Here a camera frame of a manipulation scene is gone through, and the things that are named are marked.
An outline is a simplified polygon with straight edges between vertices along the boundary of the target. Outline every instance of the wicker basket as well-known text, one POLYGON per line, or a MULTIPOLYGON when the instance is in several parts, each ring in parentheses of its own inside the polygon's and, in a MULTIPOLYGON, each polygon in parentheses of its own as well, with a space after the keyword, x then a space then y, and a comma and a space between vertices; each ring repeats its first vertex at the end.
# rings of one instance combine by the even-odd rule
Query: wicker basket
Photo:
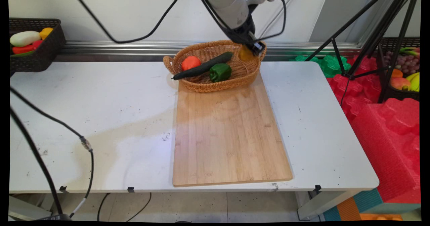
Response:
POLYGON ((44 28, 51 27, 54 30, 40 44, 40 46, 28 56, 10 57, 10 72, 41 72, 46 70, 57 54, 66 44, 61 21, 56 18, 9 18, 9 38, 23 31, 41 32, 44 28))
POLYGON ((169 72, 173 75, 176 75, 182 71, 182 61, 184 61, 184 59, 188 56, 197 56, 197 58, 199 58, 203 63, 223 54, 224 52, 232 52, 233 57, 227 62, 227 64, 230 65, 232 69, 232 73, 230 79, 227 81, 212 83, 209 79, 209 72, 200 76, 189 77, 180 80, 180 82, 182 82, 185 87, 196 92, 207 93, 220 91, 242 85, 249 85, 257 77, 257 73, 260 70, 261 61, 266 55, 266 48, 259 57, 246 62, 242 61, 238 57, 240 48, 240 44, 236 44, 230 40, 194 44, 182 49, 173 59, 170 56, 165 56, 163 58, 163 62, 169 72))
MULTIPOLYGON (((384 37, 382 38, 381 42, 378 45, 378 54, 376 57, 376 63, 378 64, 378 68, 384 68, 388 64, 385 64, 384 62, 384 55, 387 51, 394 51, 398 37, 384 37)), ((419 37, 405 37, 403 39, 402 45, 400 48, 403 47, 420 47, 420 38, 419 37)), ((384 84, 385 79, 387 79, 386 75, 387 71, 379 72, 379 80, 381 81, 381 84, 384 84)), ((402 91, 398 90, 394 87, 392 87, 390 84, 388 84, 387 91, 384 94, 383 100, 387 100, 389 98, 396 98, 398 100, 403 100, 407 97, 415 99, 417 101, 420 100, 420 93, 415 91, 402 91)))

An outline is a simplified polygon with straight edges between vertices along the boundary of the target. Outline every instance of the wooden cutting board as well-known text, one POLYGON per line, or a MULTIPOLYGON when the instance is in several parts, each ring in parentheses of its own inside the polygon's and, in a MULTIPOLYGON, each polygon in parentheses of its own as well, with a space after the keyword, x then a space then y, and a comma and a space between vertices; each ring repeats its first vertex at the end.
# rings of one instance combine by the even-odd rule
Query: wooden cutting board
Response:
POLYGON ((260 74, 251 85, 211 93, 179 83, 173 186, 291 179, 260 74))

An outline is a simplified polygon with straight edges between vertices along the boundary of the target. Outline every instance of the basket handle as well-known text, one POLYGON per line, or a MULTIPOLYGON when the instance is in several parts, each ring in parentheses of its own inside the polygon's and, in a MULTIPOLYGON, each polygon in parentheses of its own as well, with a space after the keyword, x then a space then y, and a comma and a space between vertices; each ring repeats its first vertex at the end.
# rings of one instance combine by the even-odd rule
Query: basket handle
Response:
POLYGON ((263 52, 260 54, 260 61, 262 62, 264 57, 266 56, 267 47, 264 48, 263 52))
POLYGON ((172 75, 174 75, 175 71, 173 70, 173 67, 172 67, 173 58, 171 58, 170 56, 164 56, 163 62, 167 70, 169 70, 169 72, 172 73, 172 75))

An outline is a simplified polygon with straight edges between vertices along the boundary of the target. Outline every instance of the white table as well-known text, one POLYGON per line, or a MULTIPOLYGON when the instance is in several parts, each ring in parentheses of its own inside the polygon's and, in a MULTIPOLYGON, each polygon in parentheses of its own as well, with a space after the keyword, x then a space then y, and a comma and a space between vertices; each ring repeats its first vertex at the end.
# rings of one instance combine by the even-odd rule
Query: white table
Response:
MULTIPOLYGON (((320 185, 324 193, 298 211, 306 218, 378 186, 378 177, 316 63, 263 62, 261 74, 293 179, 178 188, 172 184, 178 81, 171 80, 162 62, 53 62, 41 73, 16 73, 10 83, 91 142, 95 156, 91 192, 128 192, 129 187, 135 192, 305 192, 320 185)), ((40 148, 56 188, 86 192, 90 154, 76 135, 12 93, 10 103, 40 148)), ((49 193, 12 118, 10 146, 9 192, 49 193)))

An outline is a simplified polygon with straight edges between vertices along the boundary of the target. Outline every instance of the tripod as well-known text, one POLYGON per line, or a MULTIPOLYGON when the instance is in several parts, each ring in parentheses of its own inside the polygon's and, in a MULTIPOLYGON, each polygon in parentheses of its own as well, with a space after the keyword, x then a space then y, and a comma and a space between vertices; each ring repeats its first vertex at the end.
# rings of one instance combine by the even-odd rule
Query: tripod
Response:
POLYGON ((348 22, 346 22, 346 24, 344 24, 338 31, 336 31, 332 36, 330 36, 330 38, 326 42, 324 42, 315 52, 313 52, 310 56, 308 56, 305 61, 309 61, 310 59, 312 59, 322 49, 324 49, 324 47, 326 47, 331 42, 333 44, 333 48, 335 49, 336 57, 338 59, 338 62, 339 62, 340 68, 341 68, 341 75, 347 77, 349 79, 349 81, 354 80, 358 77, 370 75, 373 73, 380 73, 380 72, 384 72, 387 70, 387 74, 385 76, 385 79, 381 82, 381 94, 379 95, 379 99, 378 99, 378 103, 382 103, 385 99, 385 93, 387 91, 388 84, 389 84, 390 79, 391 79, 391 75, 393 73, 393 69, 394 69, 395 62, 397 60, 397 56, 399 55, 400 46, 403 42, 404 35, 406 33, 407 26, 409 25, 409 22, 411 20, 412 13, 413 13, 413 10, 414 10, 414 7, 415 7, 417 0, 411 0, 409 3, 406 15, 405 15, 404 20, 403 20, 402 27, 400 29, 399 38, 397 40, 396 47, 393 51, 392 59, 391 59, 390 63, 388 64, 388 66, 383 67, 383 68, 379 68, 379 69, 376 69, 373 71, 369 71, 366 73, 362 73, 359 75, 354 75, 355 71, 359 67, 364 56, 367 55, 368 58, 370 58, 372 56, 376 47, 378 47, 379 42, 381 41, 382 37, 384 36, 385 32, 387 31, 388 27, 392 23, 393 19, 396 17, 396 15, 399 13, 400 9, 403 7, 403 5, 408 0, 393 0, 393 2, 389 6, 387 12, 385 12, 381 21, 379 21, 379 23, 377 24, 377 26, 375 27, 375 29, 371 33, 369 39, 363 45, 360 54, 358 55, 354 64, 351 66, 348 73, 345 72, 344 65, 341 61, 341 55, 339 53, 339 49, 338 49, 338 46, 336 45, 336 41, 335 41, 335 38, 340 33, 342 33, 346 28, 348 28, 354 21, 356 21, 364 12, 366 12, 370 7, 372 7, 377 1, 378 0, 371 0, 356 15, 354 15, 348 22))

